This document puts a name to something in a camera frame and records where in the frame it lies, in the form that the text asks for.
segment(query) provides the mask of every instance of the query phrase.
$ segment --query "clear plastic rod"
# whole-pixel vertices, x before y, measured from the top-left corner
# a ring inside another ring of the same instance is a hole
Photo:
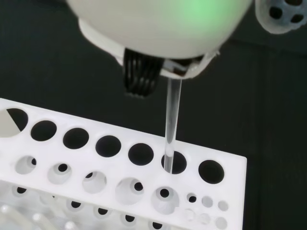
[[[176,140],[177,120],[181,93],[181,80],[168,79],[165,123],[164,169],[172,173],[174,143]]]

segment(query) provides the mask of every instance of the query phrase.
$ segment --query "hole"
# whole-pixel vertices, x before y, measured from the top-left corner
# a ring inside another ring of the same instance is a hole
[[[100,138],[96,144],[96,152],[102,157],[114,157],[121,149],[121,142],[114,136]]]
[[[208,160],[202,162],[198,172],[201,178],[210,184],[218,184],[224,179],[224,170],[216,161]]]
[[[204,196],[201,202],[205,207],[212,207],[213,205],[213,200],[209,196]]]
[[[132,217],[132,216],[126,215],[126,216],[125,216],[125,219],[126,219],[126,221],[128,221],[128,222],[133,222],[133,221],[134,221],[134,219],[135,219],[135,217]]]
[[[31,137],[37,141],[51,139],[57,131],[57,126],[52,121],[40,121],[31,130]]]
[[[99,208],[99,209],[98,209],[98,213],[99,213],[100,215],[105,215],[105,214],[107,214],[107,210],[106,210],[106,209],[103,209],[103,208]]]
[[[169,196],[169,191],[167,189],[161,189],[160,191],[160,195],[163,197],[163,198],[166,198]]]
[[[141,191],[143,190],[143,185],[141,184],[141,182],[137,182],[135,185],[134,185],[134,189],[136,191]]]
[[[15,170],[17,173],[25,175],[29,174],[36,167],[36,160],[31,156],[25,156],[16,163]]]
[[[286,3],[292,6],[300,6],[303,0],[284,0]]]
[[[270,16],[273,18],[273,19],[280,19],[283,15],[283,11],[282,9],[278,8],[278,7],[271,7],[270,8]]]
[[[128,157],[136,165],[143,166],[149,164],[154,158],[154,151],[148,145],[139,143],[132,146]]]
[[[10,138],[21,133],[28,124],[28,115],[21,109],[0,111],[0,138]]]
[[[223,217],[218,217],[215,221],[215,225],[218,229],[224,230],[227,228],[227,221]]]
[[[166,190],[168,196],[162,196]],[[156,189],[151,198],[151,203],[154,209],[160,214],[168,215],[172,214],[175,211],[176,207],[179,207],[179,196],[177,192],[170,187],[161,187]]]
[[[153,228],[154,228],[154,229],[161,229],[161,228],[162,228],[162,224],[153,222]]]
[[[164,168],[164,156],[161,159],[161,164],[162,167]],[[187,167],[186,158],[180,152],[175,151],[172,174],[182,173],[183,171],[185,171],[186,167]]]
[[[77,150],[86,145],[88,139],[88,132],[86,132],[84,129],[73,128],[64,135],[63,143],[67,148]]]
[[[72,206],[73,208],[78,208],[78,207],[81,206],[81,203],[72,201],[72,202],[71,202],[71,206]]]
[[[304,19],[304,16],[301,14],[296,14],[292,17],[291,22],[292,23],[299,23]]]
[[[58,170],[59,170],[60,172],[65,172],[67,169],[68,169],[67,164],[60,164],[60,165],[58,166]]]
[[[27,191],[27,189],[18,187],[16,191],[17,191],[17,193],[19,193],[19,194],[24,194],[24,193]]]
[[[134,178],[126,178],[119,182],[115,189],[115,195],[118,202],[124,205],[133,205],[139,202],[143,195],[144,189],[138,191],[135,185],[141,182]]]
[[[106,176],[102,172],[92,172],[84,178],[82,186],[88,193],[99,193],[106,186]]]
[[[93,176],[93,173],[91,172],[91,173],[87,174],[87,176],[85,178],[91,178],[92,176]]]
[[[195,203],[196,202],[196,196],[193,193],[190,193],[187,195],[187,199],[190,203]]]
[[[63,184],[71,176],[71,167],[65,163],[59,163],[48,171],[48,179],[53,184]]]
[[[224,211],[224,212],[228,210],[228,204],[226,201],[223,201],[223,200],[218,203],[218,207],[221,211]]]

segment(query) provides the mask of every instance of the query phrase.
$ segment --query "dark background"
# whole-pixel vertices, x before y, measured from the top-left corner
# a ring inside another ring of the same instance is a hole
[[[54,0],[0,0],[0,97],[163,136],[166,79],[124,95],[121,67]],[[270,35],[250,9],[183,82],[178,140],[247,157],[244,230],[307,227],[307,27]]]

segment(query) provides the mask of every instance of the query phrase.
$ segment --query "white plastic part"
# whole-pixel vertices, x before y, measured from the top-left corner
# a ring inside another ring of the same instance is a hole
[[[307,22],[307,0],[256,0],[256,16],[271,34],[285,34]]]
[[[216,51],[252,0],[68,0],[103,36],[140,53],[194,58]]]
[[[79,27],[80,27],[82,34],[87,40],[89,40],[91,43],[93,43],[98,48],[111,54],[121,66],[123,65],[124,51],[125,51],[125,47],[123,45],[99,33],[93,27],[91,27],[88,23],[86,23],[85,21],[81,19],[79,19]],[[198,76],[209,65],[211,60],[216,55],[218,55],[219,53],[218,48],[217,50],[213,50],[212,52],[204,54],[204,57],[200,63],[195,63],[195,65],[192,64],[185,76],[179,76],[175,73],[167,71],[166,69],[162,69],[160,75],[164,77],[180,79],[180,80],[194,78]]]
[[[2,211],[9,218],[18,222],[42,213],[58,229],[67,221],[80,223],[81,230],[242,229],[246,158],[177,141],[175,150],[187,164],[181,173],[169,174],[161,164],[163,137],[0,99],[0,111],[8,107],[28,115],[21,133],[0,138],[0,201],[22,212],[15,220],[15,209]],[[37,141],[33,127],[44,120],[57,130],[50,139]],[[74,136],[75,128],[86,132]],[[114,142],[109,136],[120,141],[115,155],[101,149]],[[101,142],[103,137],[109,142]],[[24,157],[35,159],[30,161],[35,167],[20,174],[16,166]],[[53,205],[64,218],[49,208],[42,193],[55,196]]]

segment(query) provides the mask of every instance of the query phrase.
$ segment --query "large hole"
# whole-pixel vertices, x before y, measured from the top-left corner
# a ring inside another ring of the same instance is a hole
[[[57,126],[52,121],[40,121],[31,130],[31,137],[37,141],[51,139],[57,131]]]
[[[82,186],[88,193],[99,193],[106,186],[106,176],[102,172],[92,172],[84,178]]]
[[[63,143],[67,148],[77,150],[86,145],[88,139],[88,132],[86,132],[84,129],[73,128],[65,134],[63,138]]]
[[[31,156],[25,156],[19,159],[15,165],[15,170],[19,174],[28,174],[36,167],[36,160]]]
[[[141,200],[144,194],[144,189],[138,191],[135,185],[141,183],[134,178],[126,178],[119,182],[115,189],[115,195],[118,202],[124,205],[133,205]]]
[[[28,124],[28,115],[21,109],[0,111],[0,138],[13,137],[24,130]]]
[[[114,136],[100,138],[96,144],[96,151],[102,157],[113,157],[121,149],[120,140]]]
[[[224,178],[224,170],[216,161],[208,160],[200,164],[198,172],[201,178],[210,184],[218,184]]]
[[[164,215],[172,214],[176,207],[179,207],[179,196],[170,187],[156,189],[151,198],[154,209]]]
[[[71,176],[71,167],[65,163],[59,163],[51,167],[48,171],[48,179],[53,184],[63,184]]]
[[[128,157],[132,163],[143,166],[149,164],[153,160],[153,152],[154,151],[150,146],[139,143],[130,148]]]
[[[296,14],[292,17],[291,22],[292,23],[299,23],[304,19],[304,16],[301,14]]]
[[[161,159],[162,167],[164,168],[164,157]],[[173,159],[173,170],[172,174],[179,174],[185,171],[187,167],[187,160],[186,158],[180,153],[175,151],[174,152],[174,159]]]
[[[286,3],[292,6],[300,6],[303,0],[284,0]]]
[[[283,15],[283,11],[282,9],[278,8],[278,7],[271,7],[270,8],[270,16],[273,18],[273,19],[280,19]]]

